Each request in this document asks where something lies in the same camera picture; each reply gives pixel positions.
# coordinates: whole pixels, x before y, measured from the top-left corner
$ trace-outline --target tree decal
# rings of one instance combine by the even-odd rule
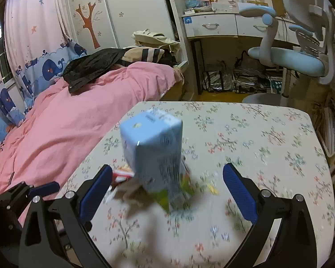
[[[76,13],[73,14],[73,17],[76,20],[80,20],[83,22],[82,29],[87,28],[89,30],[95,49],[100,47],[100,44],[94,33],[92,22],[99,21],[100,19],[98,16],[102,14],[102,11],[99,11],[99,10],[94,12],[94,8],[97,5],[97,2],[102,3],[102,0],[81,0],[81,3],[78,4],[78,8],[76,9],[76,12],[80,15],[80,17],[76,15]],[[81,33],[82,29],[77,31],[77,35]]]

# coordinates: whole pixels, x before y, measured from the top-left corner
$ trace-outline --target white table surface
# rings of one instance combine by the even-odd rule
[[[223,267],[251,227],[222,179],[232,162],[260,189],[279,197],[304,195],[316,236],[318,267],[328,258],[334,234],[331,176],[309,116],[266,105],[203,102],[142,102],[122,120],[158,107],[183,120],[182,152],[191,169],[195,196],[185,210],[166,214],[140,191],[142,208],[121,198],[102,201],[90,236],[115,267]],[[103,164],[125,163],[119,123],[109,131],[59,192],[77,190]],[[256,263],[266,259],[276,220]]]

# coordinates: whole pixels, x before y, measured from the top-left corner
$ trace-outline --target blue sticker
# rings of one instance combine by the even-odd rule
[[[191,17],[184,17],[184,22],[185,22],[185,24],[191,24],[192,23],[192,18]]]

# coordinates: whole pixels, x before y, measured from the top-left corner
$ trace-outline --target silver bolt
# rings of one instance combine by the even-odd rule
[[[295,198],[297,199],[297,201],[303,201],[304,200],[304,197],[301,194],[297,194],[295,196]]]
[[[67,191],[65,194],[66,198],[73,198],[75,196],[75,192],[74,191]]]
[[[34,203],[38,203],[39,201],[40,201],[40,196],[39,195],[36,195],[36,196],[34,196],[33,197],[33,199],[32,199],[32,201],[34,202]]]
[[[270,195],[271,195],[271,193],[270,193],[270,191],[269,191],[268,189],[263,189],[263,190],[262,190],[262,196],[263,196],[264,198],[269,198]]]

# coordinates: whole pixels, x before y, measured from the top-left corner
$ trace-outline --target blue gripper pad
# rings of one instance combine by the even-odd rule
[[[92,184],[92,187],[87,191],[84,198],[81,200],[79,218],[81,223],[92,220],[96,213],[104,195],[112,183],[113,171],[107,165],[97,180]]]
[[[223,167],[223,181],[233,196],[243,217],[254,224],[258,219],[256,202],[233,168],[234,166],[231,163]]]
[[[59,191],[60,191],[60,185],[58,184],[58,182],[50,182],[44,185],[40,185],[38,187],[30,188],[27,197],[31,200],[36,195],[45,197],[47,195],[57,193]]]

